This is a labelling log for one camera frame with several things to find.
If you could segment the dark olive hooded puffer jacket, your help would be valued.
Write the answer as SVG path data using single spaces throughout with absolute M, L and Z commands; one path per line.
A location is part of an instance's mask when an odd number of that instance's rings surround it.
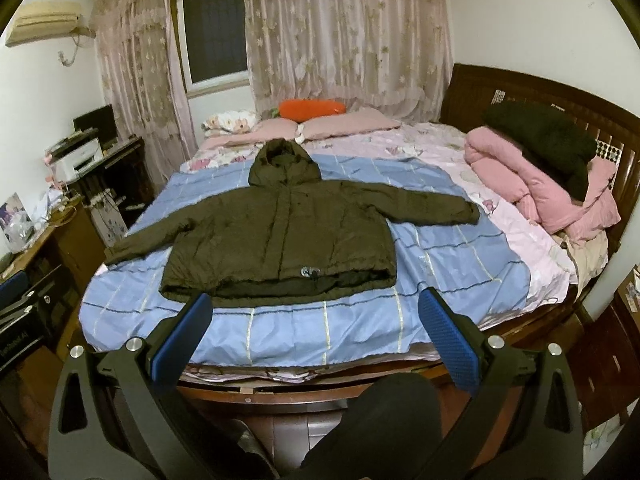
M 392 223 L 456 226 L 480 220 L 477 204 L 386 183 L 326 180 L 297 143 L 267 142 L 245 188 L 208 196 L 119 240 L 109 266 L 170 250 L 160 293 L 205 292 L 221 308 L 308 304 L 397 280 Z

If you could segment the dark trousered leg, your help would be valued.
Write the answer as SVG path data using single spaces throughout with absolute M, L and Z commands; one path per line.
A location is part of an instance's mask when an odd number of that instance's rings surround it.
M 414 479 L 442 442 L 439 398 L 419 374 L 367 388 L 291 479 Z

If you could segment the brown wooden side cabinet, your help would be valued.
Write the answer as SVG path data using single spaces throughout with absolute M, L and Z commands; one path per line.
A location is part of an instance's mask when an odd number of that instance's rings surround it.
M 1 272 L 1 284 L 15 298 L 35 289 L 54 346 L 77 321 L 80 300 L 103 262 L 104 249 L 88 209 L 75 197 Z

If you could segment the blue plaid bed sheet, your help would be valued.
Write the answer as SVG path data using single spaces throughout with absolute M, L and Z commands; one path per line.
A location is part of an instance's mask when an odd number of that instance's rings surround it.
M 194 352 L 196 364 L 228 367 L 316 367 L 379 354 L 405 353 L 427 342 L 418 297 L 437 289 L 449 307 L 483 322 L 525 306 L 530 273 L 487 217 L 474 226 L 395 224 L 394 286 L 329 302 L 243 309 L 217 308 Z M 79 321 L 98 350 L 144 337 L 179 310 L 160 294 L 168 257 L 154 252 L 91 280 Z

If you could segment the white floral small cabinet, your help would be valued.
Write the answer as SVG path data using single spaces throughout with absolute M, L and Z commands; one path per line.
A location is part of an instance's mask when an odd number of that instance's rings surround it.
M 93 196 L 89 209 L 94 227 L 106 247 L 112 247 L 126 235 L 128 228 L 110 191 Z

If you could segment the clear plastic bag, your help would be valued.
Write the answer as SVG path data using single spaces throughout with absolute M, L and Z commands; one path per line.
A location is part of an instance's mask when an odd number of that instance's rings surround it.
M 24 209 L 7 212 L 3 220 L 3 233 L 12 254 L 22 252 L 34 234 L 34 225 Z

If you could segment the pink folded quilt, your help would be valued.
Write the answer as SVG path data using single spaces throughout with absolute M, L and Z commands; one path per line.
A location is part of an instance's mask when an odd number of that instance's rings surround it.
M 488 127 L 471 130 L 464 159 L 485 186 L 513 204 L 548 233 L 565 232 L 574 242 L 592 240 L 622 217 L 612 190 L 615 165 L 595 157 L 588 165 L 588 190 L 579 203 L 564 188 L 525 159 L 519 146 Z

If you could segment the white printer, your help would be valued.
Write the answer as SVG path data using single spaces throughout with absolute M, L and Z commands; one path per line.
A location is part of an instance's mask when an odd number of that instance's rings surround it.
M 44 162 L 50 167 L 55 180 L 66 183 L 76 179 L 102 158 L 99 130 L 90 128 L 76 131 L 51 146 L 44 155 Z

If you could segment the black fluffy garment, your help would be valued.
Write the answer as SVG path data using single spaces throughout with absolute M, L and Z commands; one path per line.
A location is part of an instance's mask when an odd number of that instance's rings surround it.
M 503 101 L 489 105 L 482 117 L 486 126 L 517 143 L 523 156 L 573 200 L 585 200 L 597 143 L 570 116 L 548 104 Z

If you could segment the black computer monitor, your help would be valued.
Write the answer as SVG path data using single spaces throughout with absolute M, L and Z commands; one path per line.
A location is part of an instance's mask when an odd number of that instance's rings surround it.
M 102 145 L 115 141 L 118 137 L 114 110 L 111 104 L 92 110 L 73 119 L 75 131 L 96 129 Z

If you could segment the floral print pillow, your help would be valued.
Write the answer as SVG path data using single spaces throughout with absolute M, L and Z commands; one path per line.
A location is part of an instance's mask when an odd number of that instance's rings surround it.
M 258 116 L 250 110 L 227 110 L 209 116 L 202 123 L 205 131 L 218 131 L 220 134 L 248 133 L 258 123 Z

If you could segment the left pink pillow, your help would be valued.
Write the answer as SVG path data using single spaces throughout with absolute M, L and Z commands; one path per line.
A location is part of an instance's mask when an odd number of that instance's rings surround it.
M 264 143 L 273 139 L 293 140 L 297 127 L 296 122 L 292 120 L 271 118 L 261 120 L 248 133 L 220 134 L 218 131 L 205 131 L 205 140 L 200 145 L 200 150 Z

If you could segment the pink pillow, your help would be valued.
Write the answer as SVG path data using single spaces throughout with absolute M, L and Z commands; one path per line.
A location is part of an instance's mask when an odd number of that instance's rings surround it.
M 292 120 L 271 118 L 261 120 L 248 133 L 220 134 L 218 131 L 205 131 L 205 140 L 200 145 L 200 150 L 264 143 L 273 139 L 293 140 L 297 127 L 296 122 Z
M 356 112 L 322 116 L 302 122 L 296 129 L 296 139 L 303 141 L 352 136 L 378 130 L 396 129 L 398 120 L 389 118 L 371 107 L 363 107 Z

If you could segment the right pink pillow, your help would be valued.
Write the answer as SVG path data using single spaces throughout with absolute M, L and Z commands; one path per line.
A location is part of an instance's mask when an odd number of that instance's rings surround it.
M 303 141 L 352 136 L 378 130 L 396 129 L 398 120 L 389 118 L 371 107 L 363 107 L 356 112 L 322 116 L 302 122 L 296 129 L 296 139 Z

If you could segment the orange carrot plush toy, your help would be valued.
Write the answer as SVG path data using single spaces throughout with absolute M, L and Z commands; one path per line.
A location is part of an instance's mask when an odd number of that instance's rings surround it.
M 318 117 L 346 113 L 346 105 L 334 100 L 290 99 L 270 110 L 269 118 L 284 118 L 293 122 L 306 122 Z

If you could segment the left pink lace curtain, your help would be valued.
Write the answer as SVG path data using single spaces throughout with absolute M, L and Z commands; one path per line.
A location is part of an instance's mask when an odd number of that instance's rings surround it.
M 143 140 L 158 192 L 196 151 L 172 0 L 93 0 L 91 25 L 118 133 Z

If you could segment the pink lace curtain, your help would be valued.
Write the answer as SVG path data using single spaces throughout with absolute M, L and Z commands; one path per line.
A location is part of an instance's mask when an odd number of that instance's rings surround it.
M 172 0 L 93 0 L 91 25 L 118 133 L 143 140 L 158 192 L 196 151 Z
M 244 0 L 254 103 L 373 107 L 403 122 L 439 116 L 452 72 L 447 0 Z

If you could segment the right pink lace curtain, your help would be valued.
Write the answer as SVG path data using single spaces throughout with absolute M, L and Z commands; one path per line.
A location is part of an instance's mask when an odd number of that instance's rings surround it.
M 244 0 L 254 103 L 373 107 L 403 122 L 439 116 L 452 72 L 447 0 Z

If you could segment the dark window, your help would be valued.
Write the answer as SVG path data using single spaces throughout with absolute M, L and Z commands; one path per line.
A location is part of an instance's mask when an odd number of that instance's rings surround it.
M 191 81 L 247 70 L 244 0 L 182 0 Z

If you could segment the photo frame on cabinet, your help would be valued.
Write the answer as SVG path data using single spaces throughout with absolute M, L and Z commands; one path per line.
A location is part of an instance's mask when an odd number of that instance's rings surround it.
M 0 206 L 0 226 L 5 231 L 14 221 L 29 219 L 23 202 L 17 193 L 10 195 Z

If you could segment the white wall air conditioner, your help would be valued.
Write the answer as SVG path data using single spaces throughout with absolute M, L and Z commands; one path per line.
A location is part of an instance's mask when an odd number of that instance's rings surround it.
M 20 6 L 10 24 L 6 46 L 72 34 L 81 22 L 81 5 L 73 1 L 35 1 Z

